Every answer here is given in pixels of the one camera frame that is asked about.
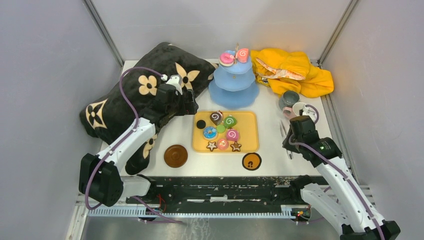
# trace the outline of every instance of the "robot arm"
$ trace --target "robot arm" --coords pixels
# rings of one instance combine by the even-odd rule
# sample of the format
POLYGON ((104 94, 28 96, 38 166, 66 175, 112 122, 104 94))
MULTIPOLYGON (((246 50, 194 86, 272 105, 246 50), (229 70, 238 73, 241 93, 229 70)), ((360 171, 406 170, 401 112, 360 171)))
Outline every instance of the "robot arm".
POLYGON ((193 115, 199 108, 192 90, 183 94, 182 78, 173 75, 157 88, 155 99, 140 112, 124 133, 111 145, 96 155, 87 153, 81 160, 78 189, 105 206, 113 206, 120 197, 145 196, 150 181, 142 175, 120 177, 120 171, 140 172, 137 162, 131 156, 151 137, 161 130, 174 116, 193 115), (86 188, 89 179, 101 160, 91 182, 89 192, 86 188))
POLYGON ((302 176, 290 187, 303 201, 314 206, 336 229, 343 240, 394 240, 400 233, 395 221, 386 221, 368 201, 351 175, 342 153, 329 138, 319 138, 309 116, 290 120, 283 142, 289 151, 302 154, 328 182, 340 204, 334 202, 309 176, 302 176))

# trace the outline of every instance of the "yellow tray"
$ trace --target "yellow tray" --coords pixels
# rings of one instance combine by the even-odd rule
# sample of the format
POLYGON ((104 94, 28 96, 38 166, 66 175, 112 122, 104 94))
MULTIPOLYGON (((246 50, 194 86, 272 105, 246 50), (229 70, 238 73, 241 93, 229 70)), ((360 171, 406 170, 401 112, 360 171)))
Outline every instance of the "yellow tray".
MULTIPOLYGON (((225 119, 229 115, 232 115, 236 120, 237 124, 232 128, 237 130, 240 134, 240 138, 237 143, 241 144, 240 151, 233 151, 233 148, 229 146, 225 150, 219 150, 215 148, 211 151, 208 146, 209 141, 203 137, 203 129, 198 129, 196 123, 199 120, 206 122, 206 127, 212 126, 217 127, 210 119, 211 113, 216 111, 200 111, 194 115, 193 124, 193 139, 192 146, 196 152, 199 153, 253 153, 259 149, 258 139, 258 123, 256 120, 256 114, 252 111, 223 111, 223 118, 225 119)), ((217 142, 220 139, 226 139, 228 129, 224 133, 218 133, 218 137, 211 142, 217 142)))

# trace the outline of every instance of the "flower pattern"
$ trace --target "flower pattern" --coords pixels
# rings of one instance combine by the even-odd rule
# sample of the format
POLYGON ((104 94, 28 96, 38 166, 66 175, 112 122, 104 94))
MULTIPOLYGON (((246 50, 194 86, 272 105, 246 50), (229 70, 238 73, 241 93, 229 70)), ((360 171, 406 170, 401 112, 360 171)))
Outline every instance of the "flower pattern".
POLYGON ((150 75, 147 78, 145 75, 141 75, 138 78, 138 82, 141 84, 138 88, 141 95, 147 95, 150 93, 153 96, 156 96, 156 91, 158 90, 156 85, 158 84, 158 81, 155 76, 150 75))
MULTIPOLYGON (((217 69, 218 68, 218 64, 216 64, 216 63, 213 63, 213 62, 211 62, 210 63, 215 69, 217 69)), ((207 79, 208 80, 212 80, 212 79, 214 79, 214 73, 212 72, 208 77, 207 77, 207 79)))
POLYGON ((178 63, 175 63, 176 72, 178 75, 182 77, 181 87, 185 87, 186 89, 193 89, 192 82, 199 75, 199 70, 193 70, 190 72, 186 72, 186 70, 178 63))
POLYGON ((143 158, 146 159, 149 156, 150 150, 155 146, 155 141, 158 138, 158 135, 155 134, 148 141, 146 141, 146 145, 143 149, 143 158))
POLYGON ((107 100, 92 103, 85 108, 85 117, 93 129, 97 127, 107 129, 105 121, 103 121, 103 106, 107 100))

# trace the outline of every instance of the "round sticker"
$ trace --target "round sticker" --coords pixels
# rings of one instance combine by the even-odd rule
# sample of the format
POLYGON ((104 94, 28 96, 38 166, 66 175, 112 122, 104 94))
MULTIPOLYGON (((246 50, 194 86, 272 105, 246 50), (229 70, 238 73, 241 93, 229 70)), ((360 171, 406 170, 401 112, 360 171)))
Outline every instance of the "round sticker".
POLYGON ((248 153, 244 155, 241 164, 243 167, 249 171, 254 171, 261 166, 262 158, 256 152, 248 153))

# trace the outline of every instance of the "white table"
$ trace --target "white table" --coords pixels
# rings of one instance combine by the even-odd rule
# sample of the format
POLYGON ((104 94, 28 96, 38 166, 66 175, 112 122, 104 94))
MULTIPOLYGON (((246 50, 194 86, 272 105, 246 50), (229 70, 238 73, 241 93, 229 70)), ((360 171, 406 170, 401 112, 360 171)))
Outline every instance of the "white table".
MULTIPOLYGON (((136 60, 125 62, 122 71, 133 67, 136 60)), ((300 101, 315 106, 320 114, 316 129, 321 138, 331 137, 330 128, 324 112, 321 98, 307 98, 300 96, 300 101)), ((206 89, 196 98, 199 105, 198 111, 226 111, 227 109, 211 101, 209 91, 206 89)), ((174 117, 158 134, 154 148, 150 152, 150 164, 141 174, 145 176, 168 177, 275 177, 275 176, 320 176, 312 165, 303 159, 300 154, 293 153, 289 159, 286 150, 282 148, 283 139, 280 134, 280 120, 283 120, 286 129, 289 121, 284 118, 278 107, 278 96, 269 87, 259 85, 259 96, 255 102, 239 111, 252 111, 257 117, 259 135, 259 150, 257 153, 262 158, 262 164, 255 171, 243 168, 242 158, 245 153, 198 153, 192 148, 193 115, 174 117), (164 161, 165 150, 179 144, 188 152, 187 162, 179 168, 169 167, 164 161)), ((127 176, 123 169, 122 176, 127 176)))

